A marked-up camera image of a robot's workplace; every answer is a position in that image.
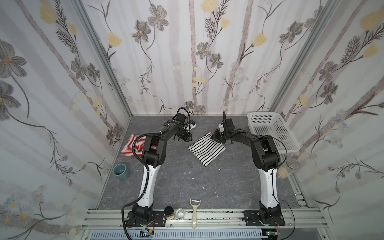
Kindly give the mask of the red white striped tank top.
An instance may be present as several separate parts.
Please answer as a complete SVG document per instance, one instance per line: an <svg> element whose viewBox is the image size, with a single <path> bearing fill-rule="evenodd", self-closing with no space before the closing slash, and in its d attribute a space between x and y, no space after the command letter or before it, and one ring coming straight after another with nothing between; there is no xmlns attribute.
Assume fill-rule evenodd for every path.
<svg viewBox="0 0 384 240"><path fill-rule="evenodd" d="M135 150L138 157L141 157L143 154L143 149L145 145L145 141L147 138L151 136L144 136L139 138L139 135L130 135L128 138L128 141L126 142L125 146L121 150L121 155L125 157L133 157Z"/></svg>

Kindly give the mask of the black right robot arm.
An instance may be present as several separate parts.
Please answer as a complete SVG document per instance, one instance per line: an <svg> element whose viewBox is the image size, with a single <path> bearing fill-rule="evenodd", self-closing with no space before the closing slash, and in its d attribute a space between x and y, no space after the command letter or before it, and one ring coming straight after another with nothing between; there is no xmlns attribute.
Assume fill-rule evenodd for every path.
<svg viewBox="0 0 384 240"><path fill-rule="evenodd" d="M285 225L281 211L281 204L277 197L276 178L277 169L281 160L274 138L269 135L253 135L242 129L233 131L215 130L212 139L218 143L227 140L242 143L251 148L252 160L260 174L261 197L256 222L261 225Z"/></svg>

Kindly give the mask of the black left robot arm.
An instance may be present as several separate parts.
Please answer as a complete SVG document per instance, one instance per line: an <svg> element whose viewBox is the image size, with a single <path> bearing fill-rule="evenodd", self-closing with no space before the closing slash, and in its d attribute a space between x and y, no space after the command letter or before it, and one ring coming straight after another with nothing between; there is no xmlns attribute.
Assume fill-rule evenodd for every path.
<svg viewBox="0 0 384 240"><path fill-rule="evenodd" d="M148 133L139 136L132 144L134 157L144 166L143 181L139 197L126 204L122 209L131 206L131 215L127 217L125 225L134 224L143 227L154 222L153 204L156 179L161 165L167 154L167 144L171 138L177 138L185 142L192 140L191 130L196 127L196 122L189 120L186 124L176 120L168 121L164 127L156 133Z"/></svg>

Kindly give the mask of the black white striped tank top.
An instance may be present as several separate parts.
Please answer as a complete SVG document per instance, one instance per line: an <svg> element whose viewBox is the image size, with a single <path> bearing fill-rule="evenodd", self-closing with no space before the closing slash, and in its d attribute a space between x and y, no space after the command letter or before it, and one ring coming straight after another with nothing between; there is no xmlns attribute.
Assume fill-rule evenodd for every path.
<svg viewBox="0 0 384 240"><path fill-rule="evenodd" d="M205 167L226 150L224 144L214 141L212 136L211 133L207 133L189 146L189 150Z"/></svg>

